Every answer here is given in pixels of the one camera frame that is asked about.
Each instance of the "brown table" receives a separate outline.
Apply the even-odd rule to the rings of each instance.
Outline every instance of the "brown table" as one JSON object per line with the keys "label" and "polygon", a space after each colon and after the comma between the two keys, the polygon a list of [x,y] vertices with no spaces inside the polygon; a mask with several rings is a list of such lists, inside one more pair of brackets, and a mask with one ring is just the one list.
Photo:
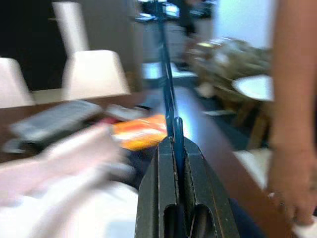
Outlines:
{"label": "brown table", "polygon": [[[149,91],[158,94],[160,91]],[[262,193],[244,167],[232,153],[232,148],[215,123],[202,113],[203,108],[184,88],[176,88],[176,101],[179,115],[184,121],[187,138],[198,144],[206,160],[219,176],[231,198],[238,201],[264,231],[268,238],[292,237],[290,226],[284,217],[273,207],[270,200]],[[91,99],[90,102],[106,107],[109,103],[131,107],[142,102],[146,93],[135,93],[126,96]],[[35,113],[48,109],[54,104],[44,104],[20,108],[0,109],[0,146],[13,136],[8,125]],[[163,104],[156,112],[164,113]],[[25,158],[0,152],[0,162]]]}

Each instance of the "dark wall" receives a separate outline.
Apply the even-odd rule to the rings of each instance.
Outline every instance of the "dark wall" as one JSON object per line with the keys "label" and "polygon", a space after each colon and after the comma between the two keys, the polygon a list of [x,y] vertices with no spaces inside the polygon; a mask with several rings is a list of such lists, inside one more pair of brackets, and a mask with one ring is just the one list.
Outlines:
{"label": "dark wall", "polygon": [[50,0],[1,2],[0,56],[19,62],[30,90],[61,87],[66,54],[54,18]]}
{"label": "dark wall", "polygon": [[78,0],[92,50],[119,54],[125,71],[134,71],[133,34],[128,0]]}

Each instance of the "person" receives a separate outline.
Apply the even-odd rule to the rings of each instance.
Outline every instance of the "person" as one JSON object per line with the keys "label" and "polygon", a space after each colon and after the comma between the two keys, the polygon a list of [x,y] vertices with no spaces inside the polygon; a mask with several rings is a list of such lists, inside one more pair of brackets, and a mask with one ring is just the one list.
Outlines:
{"label": "person", "polygon": [[280,0],[273,40],[275,102],[268,191],[298,225],[312,224],[317,206],[316,10],[315,0]]}
{"label": "person", "polygon": [[196,37],[197,31],[194,23],[194,19],[190,14],[191,8],[202,0],[168,0],[168,2],[176,5],[179,8],[179,25],[184,28],[184,33],[187,37],[184,53],[182,56],[183,62],[176,63],[176,66],[181,71],[188,71],[188,59],[187,52],[192,49],[198,42]]}

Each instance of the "electronic device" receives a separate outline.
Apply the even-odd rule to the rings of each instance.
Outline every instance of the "electronic device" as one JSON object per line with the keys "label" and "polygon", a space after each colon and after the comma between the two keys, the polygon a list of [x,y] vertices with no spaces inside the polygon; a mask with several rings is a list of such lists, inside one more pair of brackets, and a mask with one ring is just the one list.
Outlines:
{"label": "electronic device", "polygon": [[[102,108],[96,104],[72,101],[16,122],[10,125],[10,130],[23,144],[32,145],[40,152],[53,142],[86,127],[87,122],[102,113]],[[8,145],[10,142],[4,146],[6,152],[10,151]]]}

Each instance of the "orange package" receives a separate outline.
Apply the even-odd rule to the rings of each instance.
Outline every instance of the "orange package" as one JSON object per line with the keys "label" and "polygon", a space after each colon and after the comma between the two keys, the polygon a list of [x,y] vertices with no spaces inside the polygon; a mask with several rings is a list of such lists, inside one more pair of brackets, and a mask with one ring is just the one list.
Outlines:
{"label": "orange package", "polygon": [[140,150],[159,144],[166,136],[164,115],[155,115],[113,125],[113,136],[120,141],[121,147]]}

